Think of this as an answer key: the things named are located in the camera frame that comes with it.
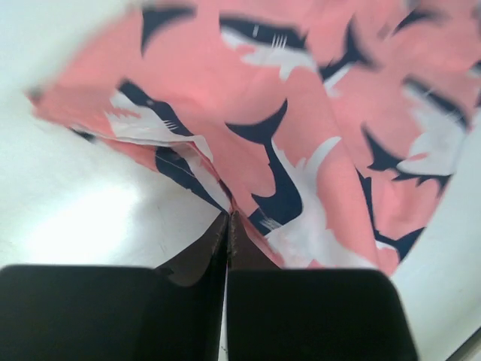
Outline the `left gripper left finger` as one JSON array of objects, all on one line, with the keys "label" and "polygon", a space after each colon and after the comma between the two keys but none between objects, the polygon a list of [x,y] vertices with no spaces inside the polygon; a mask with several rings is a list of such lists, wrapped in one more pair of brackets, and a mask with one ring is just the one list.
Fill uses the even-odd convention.
[{"label": "left gripper left finger", "polygon": [[215,360],[228,217],[157,268],[9,265],[3,360]]}]

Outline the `pink shark print shorts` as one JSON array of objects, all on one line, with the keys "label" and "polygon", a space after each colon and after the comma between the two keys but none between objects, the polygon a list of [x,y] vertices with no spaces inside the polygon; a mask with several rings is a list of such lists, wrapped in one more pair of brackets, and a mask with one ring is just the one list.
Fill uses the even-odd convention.
[{"label": "pink shark print shorts", "polygon": [[32,103],[240,213],[275,265],[391,274],[480,117],[480,3],[151,1]]}]

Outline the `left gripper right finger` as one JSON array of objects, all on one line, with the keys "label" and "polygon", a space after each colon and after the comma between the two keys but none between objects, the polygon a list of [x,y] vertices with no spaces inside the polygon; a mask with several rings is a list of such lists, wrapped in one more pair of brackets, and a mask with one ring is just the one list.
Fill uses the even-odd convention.
[{"label": "left gripper right finger", "polygon": [[368,268],[281,269],[228,226],[230,360],[415,360],[398,292]]}]

